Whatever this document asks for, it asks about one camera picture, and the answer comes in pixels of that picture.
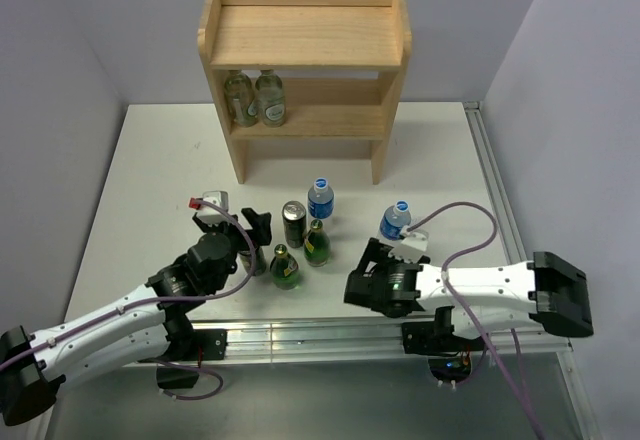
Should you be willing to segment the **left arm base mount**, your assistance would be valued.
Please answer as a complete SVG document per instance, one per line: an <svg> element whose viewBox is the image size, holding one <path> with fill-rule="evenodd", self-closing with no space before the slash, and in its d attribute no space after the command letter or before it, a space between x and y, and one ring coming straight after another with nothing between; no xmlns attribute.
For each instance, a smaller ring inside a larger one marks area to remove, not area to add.
<svg viewBox="0 0 640 440"><path fill-rule="evenodd" d="M228 332L225 329L195 330L185 347L162 357L162 360L168 363L194 363L195 371L159 364L156 369L156 383L159 389L178 395L181 395L182 391L191 390L199 380L199 371L206 364L225 359L227 339Z"/></svg>

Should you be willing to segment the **green glass bottle yellow label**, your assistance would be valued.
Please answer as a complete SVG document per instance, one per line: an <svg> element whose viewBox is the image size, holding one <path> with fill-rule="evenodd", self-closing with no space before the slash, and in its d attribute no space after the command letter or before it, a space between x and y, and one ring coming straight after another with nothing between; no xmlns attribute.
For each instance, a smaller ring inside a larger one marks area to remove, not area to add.
<svg viewBox="0 0 640 440"><path fill-rule="evenodd" d="M321 220L311 221L304 239L303 250L307 263L313 267L321 267L328 262L331 255L331 242Z"/></svg>

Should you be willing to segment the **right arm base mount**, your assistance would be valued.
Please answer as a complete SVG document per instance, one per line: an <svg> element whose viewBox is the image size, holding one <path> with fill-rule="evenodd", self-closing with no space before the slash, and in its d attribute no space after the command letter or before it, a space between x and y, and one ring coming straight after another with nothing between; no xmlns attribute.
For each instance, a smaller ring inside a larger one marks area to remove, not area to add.
<svg viewBox="0 0 640 440"><path fill-rule="evenodd" d="M405 354L428 360L430 375L438 388L457 390L487 360L488 348L480 337L457 337L452 327L438 330L434 321L404 322L401 336Z"/></svg>

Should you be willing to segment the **blue label water bottle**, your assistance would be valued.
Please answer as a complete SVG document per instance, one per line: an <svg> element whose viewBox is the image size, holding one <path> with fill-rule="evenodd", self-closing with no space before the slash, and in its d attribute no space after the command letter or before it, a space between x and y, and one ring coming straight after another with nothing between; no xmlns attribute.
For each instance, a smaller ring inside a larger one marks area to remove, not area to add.
<svg viewBox="0 0 640 440"><path fill-rule="evenodd" d="M381 219L379 233L388 240L398 240L402 229L411 223L411 213L406 201L397 201L389 206Z"/></svg>
<svg viewBox="0 0 640 440"><path fill-rule="evenodd" d="M314 219L328 219L334 210L334 191L326 178L317 178L307 194L309 215Z"/></svg>

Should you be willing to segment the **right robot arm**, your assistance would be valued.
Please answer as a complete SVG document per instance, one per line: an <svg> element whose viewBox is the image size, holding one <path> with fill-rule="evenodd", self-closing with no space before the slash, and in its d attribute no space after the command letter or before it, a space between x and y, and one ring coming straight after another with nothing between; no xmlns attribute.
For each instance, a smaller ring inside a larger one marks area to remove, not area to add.
<svg viewBox="0 0 640 440"><path fill-rule="evenodd" d="M427 238L408 234L387 245L368 241L344 291L347 304L389 318L431 316L435 343L457 348L483 332L535 324L554 336L594 334L585 274L550 252L497 267L447 268L431 264Z"/></svg>

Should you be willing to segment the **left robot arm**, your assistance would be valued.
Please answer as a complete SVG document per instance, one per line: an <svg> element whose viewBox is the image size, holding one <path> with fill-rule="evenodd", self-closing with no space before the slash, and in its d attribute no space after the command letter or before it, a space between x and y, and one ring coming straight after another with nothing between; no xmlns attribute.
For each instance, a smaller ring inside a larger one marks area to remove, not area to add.
<svg viewBox="0 0 640 440"><path fill-rule="evenodd" d="M212 220L194 221L199 240L169 266L116 301L76 320L28 332L17 326L1 335L1 416L8 427L49 410L64 391L135 362L169 364L193 351L195 335L187 315L208 301L233 295L226 289L236 259L272 240L271 215L251 208L248 222L204 199L196 207Z"/></svg>

